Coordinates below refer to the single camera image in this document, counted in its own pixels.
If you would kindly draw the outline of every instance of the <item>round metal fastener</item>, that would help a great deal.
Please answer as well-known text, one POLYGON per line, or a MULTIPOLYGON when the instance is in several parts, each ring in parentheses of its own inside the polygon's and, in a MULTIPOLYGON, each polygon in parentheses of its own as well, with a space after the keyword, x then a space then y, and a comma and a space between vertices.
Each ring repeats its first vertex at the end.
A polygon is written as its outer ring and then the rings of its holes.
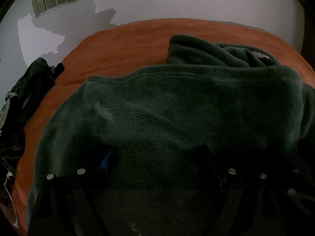
POLYGON ((52 179, 54 178, 54 174, 48 174, 48 175, 46 176, 46 178, 47 178, 48 180, 52 180, 52 179))
POLYGON ((264 174, 264 173, 261 173, 261 174, 259 175, 259 177, 260 177, 261 179, 267 179, 267 175, 264 174))
POLYGON ((231 175, 235 175, 236 174, 236 170, 235 169, 229 169, 229 174, 231 175))
POLYGON ((78 169, 77 174, 83 175, 85 173, 85 169, 78 169))
POLYGON ((288 194, 290 194, 290 195, 296 195, 296 190, 293 189, 293 188, 290 188, 290 189, 288 190, 288 194))

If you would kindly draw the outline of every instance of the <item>green blanket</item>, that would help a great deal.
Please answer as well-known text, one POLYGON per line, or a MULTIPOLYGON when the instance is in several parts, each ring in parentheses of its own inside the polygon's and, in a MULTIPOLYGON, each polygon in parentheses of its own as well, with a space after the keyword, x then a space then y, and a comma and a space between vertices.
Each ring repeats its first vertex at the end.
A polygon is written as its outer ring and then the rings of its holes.
POLYGON ((117 162, 92 199, 111 236, 200 236, 214 223, 222 199, 204 190, 199 145, 248 174, 274 169, 315 189, 314 106, 314 89, 271 54, 174 35, 167 64, 92 76, 55 111, 36 149, 26 224, 46 175, 88 168, 103 144, 118 148, 117 162))

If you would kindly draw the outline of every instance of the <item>dark garment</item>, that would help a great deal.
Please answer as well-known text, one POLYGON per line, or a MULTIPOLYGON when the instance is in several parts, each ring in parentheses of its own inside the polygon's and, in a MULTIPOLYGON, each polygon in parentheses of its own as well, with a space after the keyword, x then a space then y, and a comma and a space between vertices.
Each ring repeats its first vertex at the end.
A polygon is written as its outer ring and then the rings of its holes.
POLYGON ((38 108, 45 94, 55 85, 54 79, 64 70, 62 64, 50 67, 43 58, 36 59, 7 93, 0 113, 0 203, 6 205, 8 194, 3 183, 10 171, 13 176, 6 187, 11 192, 19 159, 24 153, 23 127, 38 108))
POLYGON ((116 159, 92 200, 110 235, 200 236, 213 226, 224 200, 211 190, 218 179, 201 176, 201 145, 244 176, 279 172, 277 183, 314 190, 314 94, 263 50, 175 35, 166 65, 92 76, 55 111, 35 151, 26 224, 46 176, 88 172, 102 145, 116 159))

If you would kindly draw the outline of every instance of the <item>wall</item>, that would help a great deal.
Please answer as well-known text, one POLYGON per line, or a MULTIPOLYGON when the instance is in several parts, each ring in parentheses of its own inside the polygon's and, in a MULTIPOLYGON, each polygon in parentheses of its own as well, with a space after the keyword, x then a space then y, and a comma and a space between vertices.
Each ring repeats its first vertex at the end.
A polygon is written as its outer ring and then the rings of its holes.
POLYGON ((234 22, 277 35, 298 52, 304 10, 297 0, 79 0, 35 18, 31 0, 16 0, 0 24, 0 106, 36 58, 56 65, 85 37, 152 18, 234 22))

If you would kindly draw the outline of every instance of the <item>fleece blanket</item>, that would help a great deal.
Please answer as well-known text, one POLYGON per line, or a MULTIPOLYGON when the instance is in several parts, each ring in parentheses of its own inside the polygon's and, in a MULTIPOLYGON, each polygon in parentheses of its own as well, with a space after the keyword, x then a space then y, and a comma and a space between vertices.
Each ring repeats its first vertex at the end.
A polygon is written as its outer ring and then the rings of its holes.
POLYGON ((314 129, 314 89, 294 69, 258 48, 174 35, 167 64, 92 76, 55 111, 36 149, 26 224, 47 174, 88 169, 108 144, 116 160, 92 199, 111 235, 202 235, 222 199, 200 176, 196 146, 244 174, 276 170, 315 189, 314 129))

